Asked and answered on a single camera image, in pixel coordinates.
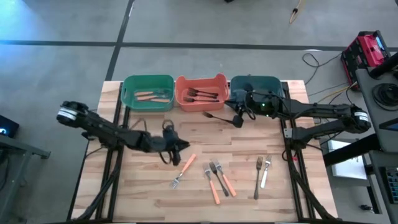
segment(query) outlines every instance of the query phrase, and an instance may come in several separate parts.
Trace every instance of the butcher block tabletop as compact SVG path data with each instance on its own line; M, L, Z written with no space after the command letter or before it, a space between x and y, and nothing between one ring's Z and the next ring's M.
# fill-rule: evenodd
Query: butcher block tabletop
M292 99L308 103L304 82L287 81ZM120 82L104 82L97 113L113 120ZM214 116L231 119L234 111L225 106L209 111ZM123 121L124 106L120 124ZM217 119L204 117L200 112L184 112L178 106L165 113L130 112L129 126L139 118L147 121L153 136L162 135L162 122L171 119L181 139L190 147L181 152L181 163L175 167L164 164L158 153L146 154L124 148L123 163L114 209L114 222L288 222L297 221L287 162L282 159L284 140L279 119L257 116L255 121L244 115L242 128ZM313 126L312 118L299 118L297 126ZM135 129L144 130L139 124ZM310 144L319 146L318 141ZM90 142L87 153L99 148L98 141ZM311 191L333 216L337 217L328 176L321 151L307 147L303 151ZM185 171L176 189L171 181L179 175L192 154L197 157ZM258 156L272 155L266 187L259 188L254 200L256 161ZM72 218L81 215L98 193L103 176L106 149L87 157L73 207ZM217 159L237 195L225 197L216 176L211 178L220 198L216 205L210 184L203 172L203 164ZM260 180L264 172L261 169ZM103 216L109 206L110 190L105 199ZM300 198L304 216L308 217L303 192Z

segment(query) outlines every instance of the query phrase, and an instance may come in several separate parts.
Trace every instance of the concrete floor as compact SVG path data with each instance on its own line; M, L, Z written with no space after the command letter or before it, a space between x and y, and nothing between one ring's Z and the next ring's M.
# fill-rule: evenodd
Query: concrete floor
M0 40L115 42L128 0L2 0ZM389 47L398 47L394 0L307 0L296 22L288 25L292 0L136 0L125 42L221 43L347 46L362 30L381 30ZM0 45L0 114L21 124L18 139L52 151L33 158L14 214L28 223L66 219L87 144L81 130L58 124L64 100L96 108L114 47ZM120 51L112 80L137 74L170 74L174 78L272 75L307 80L313 72L299 50L156 49ZM339 52L313 52L325 62ZM346 82L338 59L320 68L307 85L308 94ZM315 102L335 89L310 97ZM350 99L366 109L360 93ZM341 95L335 103L347 103ZM361 138L343 133L342 138ZM342 187L331 181L340 218L389 223L385 213L362 212L369 203L364 187Z

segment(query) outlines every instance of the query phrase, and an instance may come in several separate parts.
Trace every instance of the orange handle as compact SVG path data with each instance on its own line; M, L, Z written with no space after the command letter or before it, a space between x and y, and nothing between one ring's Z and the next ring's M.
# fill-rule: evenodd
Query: orange handle
M170 100L168 99L151 99L153 102L159 102L159 103L169 103Z
M150 99L153 99L153 98L156 98L156 96L155 95L152 95L152 96L139 96L139 97L137 97L137 100L150 100Z
M216 202L217 205L219 205L220 204L220 199L218 198L217 191L214 188L213 181L210 181L210 187L211 187L211 191L213 192L214 201Z
M228 189L231 192L232 197L235 197L236 192L235 192L234 188L232 187L231 183L229 182L229 180L226 178L225 174L223 174L223 178L224 178L225 184L228 186Z
M154 93L153 91L146 91L146 92L137 92L134 94L134 96L142 96L142 95L148 95Z
M188 166L191 165L191 163L196 158L196 156L197 155L192 154L192 156L189 158L188 162L185 164L184 168L182 168L181 173L184 173L188 169Z

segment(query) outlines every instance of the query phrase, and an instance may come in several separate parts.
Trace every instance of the orange-handled fork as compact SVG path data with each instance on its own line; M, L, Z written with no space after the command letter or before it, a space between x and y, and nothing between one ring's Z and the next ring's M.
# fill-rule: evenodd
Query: orange-handled fork
M220 199L218 198L217 191L216 191L216 189L214 188L213 181L211 181L211 177L210 177L211 172L210 172L210 167L209 167L209 165L208 165L207 163L205 163L205 164L203 165L203 169L205 170L205 174L206 174L207 178L209 179L211 191L213 192L214 201L216 202L217 205L219 205L219 204L220 204Z
M235 197L236 196L235 189L232 187L231 183L229 182L229 180L226 178L225 174L223 173L223 169L221 168L220 163L216 159L213 159L212 161L216 165L216 168L218 169L218 171L223 176L224 182L227 185L229 191L231 192L232 197Z
M182 174L184 174L184 172L188 169L189 165L191 165L191 163L193 162L193 160L196 158L197 155L192 154L192 156L189 158L188 162L185 164L184 168L182 168L180 175L178 175L178 177L176 177L171 183L170 183L170 187L172 189L176 188L177 185L180 183L180 177L182 176Z

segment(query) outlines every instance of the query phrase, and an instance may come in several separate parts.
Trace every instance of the fork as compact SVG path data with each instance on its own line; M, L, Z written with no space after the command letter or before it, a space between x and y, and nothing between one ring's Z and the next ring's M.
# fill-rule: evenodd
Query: fork
M182 168L180 175L178 175L178 177L176 177L171 183L170 183L170 187L172 189L176 188L177 185L180 183L180 177L182 176L182 174L184 174L184 172L188 169L188 166L191 165L191 163L193 162L193 160L196 158L197 155L192 154L192 156L189 158L188 162L185 164L184 168Z
M221 179L218 177L216 166L214 165L213 162L210 162L209 164L210 164L211 171L213 171L213 173L216 174L216 177L217 177L218 181L220 182L221 188L223 189L225 196L228 197L229 193L228 193L227 189L224 187L223 183L221 182Z
M266 187L266 179L267 179L267 173L268 173L268 167L271 165L271 158L272 155L268 155L266 159L266 169L264 170L264 174L262 175L262 180L261 180L261 185L260 187L263 189Z
M211 177L210 177L211 173L210 173L209 165L207 163L203 164L203 169L205 170L205 174L206 174L207 178L209 179L211 191L213 192L214 201L216 202L217 205L219 205L220 199L218 198L217 191L214 188L213 181L211 181Z
M256 169L257 169L257 179L256 179L256 189L254 191L254 199L259 198L259 175L260 175L260 170L262 166L262 156L259 156L257 158L257 164L256 164Z
M213 159L212 161L213 161L213 163L216 165L216 168L218 169L218 171L219 171L219 172L221 173L221 175L223 176L224 182L225 182L225 184L227 185L229 191L231 192L231 195L232 195L233 197L235 197L235 196L236 196L235 189L232 187L231 183L230 183L229 180L226 178L226 176L225 176L225 174L224 174L224 172L223 172L223 169L221 168L220 163L219 163L218 160L216 160L216 159Z

